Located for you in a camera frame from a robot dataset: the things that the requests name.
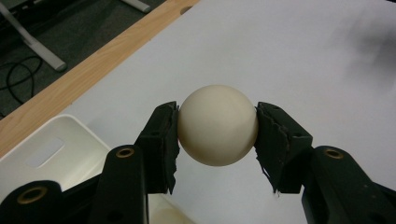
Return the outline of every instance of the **dark carpet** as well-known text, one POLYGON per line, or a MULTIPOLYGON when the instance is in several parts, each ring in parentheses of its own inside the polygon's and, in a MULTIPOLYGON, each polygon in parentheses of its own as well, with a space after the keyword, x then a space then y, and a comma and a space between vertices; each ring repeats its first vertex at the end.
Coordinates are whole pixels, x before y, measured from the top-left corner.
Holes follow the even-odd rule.
MULTIPOLYGON (((142 2, 154 9, 163 1, 142 2)), ((1 17, 0 119, 146 15, 119 0, 46 0, 14 14, 67 69, 56 72, 41 62, 1 17)))

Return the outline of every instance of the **white tray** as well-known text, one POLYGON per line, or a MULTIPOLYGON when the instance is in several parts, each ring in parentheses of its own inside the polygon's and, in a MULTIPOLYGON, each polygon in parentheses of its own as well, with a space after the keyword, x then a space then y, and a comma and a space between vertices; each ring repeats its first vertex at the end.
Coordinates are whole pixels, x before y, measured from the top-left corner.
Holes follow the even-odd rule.
MULTIPOLYGON (((14 189, 53 180, 62 190, 102 172, 109 147, 71 115, 47 121, 0 159, 0 202, 14 189)), ((161 194, 148 196, 150 223, 193 223, 161 194)))

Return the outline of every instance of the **black cable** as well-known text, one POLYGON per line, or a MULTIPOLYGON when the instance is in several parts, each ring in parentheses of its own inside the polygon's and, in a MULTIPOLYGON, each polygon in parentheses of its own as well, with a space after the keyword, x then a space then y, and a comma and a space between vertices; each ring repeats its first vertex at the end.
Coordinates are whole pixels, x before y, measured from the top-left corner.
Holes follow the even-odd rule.
MULTIPOLYGON (((11 94, 12 98, 15 101, 17 101, 20 105, 23 105, 25 102, 20 97, 17 96, 15 91, 12 90, 12 88, 24 83, 28 79, 31 79, 30 98, 34 97, 35 96, 35 78, 34 78, 34 75, 41 68, 42 64, 43 64, 43 60, 40 57, 31 56, 31 57, 24 58, 23 60, 21 60, 21 61, 19 61, 17 63, 5 63, 3 65, 0 65, 0 70, 10 67, 10 69, 7 72, 6 86, 0 87, 0 91, 8 90, 8 92, 11 94), (31 70, 31 68, 29 68, 29 66, 24 64, 24 62, 26 62, 28 60, 31 60, 31 59, 37 59, 38 60, 38 65, 33 71, 31 70), (15 74, 14 70, 17 67, 22 67, 22 68, 26 69, 26 71, 28 72, 28 76, 24 77, 23 79, 21 79, 19 81, 11 83, 11 76, 15 74)), ((1 119, 1 117, 4 118, 5 115, 0 113, 0 119, 1 119)))
MULTIPOLYGON (((0 65, 0 70, 1 70, 1 69, 4 69, 4 68, 6 68, 6 67, 9 67, 9 66, 19 65, 19 64, 21 64, 21 63, 23 63, 23 62, 25 62, 25 61, 27 61, 27 60, 30 60, 30 59, 38 59, 38 66, 37 66, 37 68, 36 68, 35 71, 33 71, 33 72, 30 71, 30 73, 33 73, 33 75, 34 75, 35 73, 37 73, 38 69, 40 69, 40 68, 41 68, 41 65, 43 64, 43 60, 42 60, 40 57, 37 57, 37 56, 27 57, 27 58, 21 60, 21 61, 18 62, 18 63, 5 63, 5 64, 3 64, 3 65, 0 65)), ((25 81, 26 81, 27 79, 29 79, 29 78, 30 78, 30 76, 29 76, 29 77, 25 77, 25 78, 23 78, 23 79, 21 79, 21 80, 15 82, 15 83, 13 83, 12 85, 9 85, 9 86, 6 85, 6 86, 4 86, 4 87, 0 87, 0 91, 7 90, 7 89, 10 88, 10 87, 18 86, 18 85, 20 85, 21 83, 25 82, 25 81)))

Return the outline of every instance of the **table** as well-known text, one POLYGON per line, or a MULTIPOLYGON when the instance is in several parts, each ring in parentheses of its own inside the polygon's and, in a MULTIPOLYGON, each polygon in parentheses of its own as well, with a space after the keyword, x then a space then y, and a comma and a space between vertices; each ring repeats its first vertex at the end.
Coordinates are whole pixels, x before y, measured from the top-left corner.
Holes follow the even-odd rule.
MULTIPOLYGON (((279 105, 314 136, 314 147, 348 151, 375 182, 396 189, 395 11, 378 0, 201 0, 116 60, 114 70, 97 63, 89 72, 74 71, 107 75, 82 95, 68 93, 66 108, 54 103, 57 110, 44 108, 45 114, 72 114, 115 147, 134 142, 155 106, 182 104, 204 85, 230 85, 253 104, 279 105)), ((114 60, 101 50, 96 56, 114 60)), ((54 88, 65 93, 80 82, 54 88)), ((41 119, 42 108, 32 104, 2 127, 41 119)), ((301 195, 272 194, 254 150, 221 168, 181 150, 177 167, 172 198, 197 223, 305 222, 301 195)))

